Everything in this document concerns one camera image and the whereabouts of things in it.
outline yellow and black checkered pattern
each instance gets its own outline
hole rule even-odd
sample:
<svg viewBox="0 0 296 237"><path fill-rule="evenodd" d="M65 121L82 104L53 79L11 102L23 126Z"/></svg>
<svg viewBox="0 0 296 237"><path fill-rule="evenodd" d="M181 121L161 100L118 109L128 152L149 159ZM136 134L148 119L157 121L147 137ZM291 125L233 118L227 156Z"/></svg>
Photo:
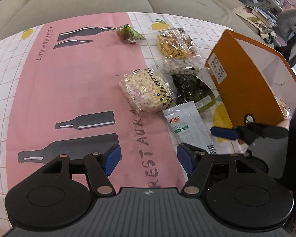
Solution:
<svg viewBox="0 0 296 237"><path fill-rule="evenodd" d="M159 103L162 103L166 109L169 108L173 102L173 98L164 87L160 87L158 91L157 96L159 98Z"/></svg>

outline metal screw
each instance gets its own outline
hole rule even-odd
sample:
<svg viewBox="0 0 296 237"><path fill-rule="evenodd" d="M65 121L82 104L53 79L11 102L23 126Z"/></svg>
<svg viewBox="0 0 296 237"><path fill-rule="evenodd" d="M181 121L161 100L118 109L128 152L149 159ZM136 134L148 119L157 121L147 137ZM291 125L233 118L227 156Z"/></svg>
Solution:
<svg viewBox="0 0 296 237"><path fill-rule="evenodd" d="M197 194L199 191L200 190L195 186L188 186L184 188L184 192L187 194Z"/></svg>
<svg viewBox="0 0 296 237"><path fill-rule="evenodd" d="M113 191L113 188L110 186L100 186L97 189L97 192L101 193L101 194L109 194Z"/></svg>

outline office chair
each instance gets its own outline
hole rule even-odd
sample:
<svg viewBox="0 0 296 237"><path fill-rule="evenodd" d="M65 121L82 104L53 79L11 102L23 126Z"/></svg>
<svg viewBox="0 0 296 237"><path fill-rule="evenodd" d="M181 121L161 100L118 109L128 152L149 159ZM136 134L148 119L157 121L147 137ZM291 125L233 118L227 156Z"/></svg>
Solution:
<svg viewBox="0 0 296 237"><path fill-rule="evenodd" d="M296 9L287 9L278 15L276 32L287 45L275 47L275 50L293 67L296 64L293 64L296 61Z"/></svg>

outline white label sticker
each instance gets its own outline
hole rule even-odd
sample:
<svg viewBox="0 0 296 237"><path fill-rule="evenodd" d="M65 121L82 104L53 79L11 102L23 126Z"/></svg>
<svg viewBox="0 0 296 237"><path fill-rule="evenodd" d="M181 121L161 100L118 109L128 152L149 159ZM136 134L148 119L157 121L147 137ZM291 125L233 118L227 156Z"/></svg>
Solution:
<svg viewBox="0 0 296 237"><path fill-rule="evenodd" d="M221 84L221 82L226 78L227 74L215 53L213 53L211 57L208 59L208 64L212 69L218 84Z"/></svg>
<svg viewBox="0 0 296 237"><path fill-rule="evenodd" d="M200 109L200 108L206 106L207 104L209 104L211 101L212 101L211 97L209 95L207 95L203 99L197 101L195 103L195 106L196 106L197 109Z"/></svg>

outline sofa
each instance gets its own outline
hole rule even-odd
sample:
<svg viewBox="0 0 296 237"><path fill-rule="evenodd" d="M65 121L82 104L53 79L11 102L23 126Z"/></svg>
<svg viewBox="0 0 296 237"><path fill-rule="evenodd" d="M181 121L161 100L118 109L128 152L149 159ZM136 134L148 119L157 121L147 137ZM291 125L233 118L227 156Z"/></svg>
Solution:
<svg viewBox="0 0 296 237"><path fill-rule="evenodd" d="M264 42L231 10L238 0L1 0L0 40L65 18L106 12L154 12L206 20Z"/></svg>

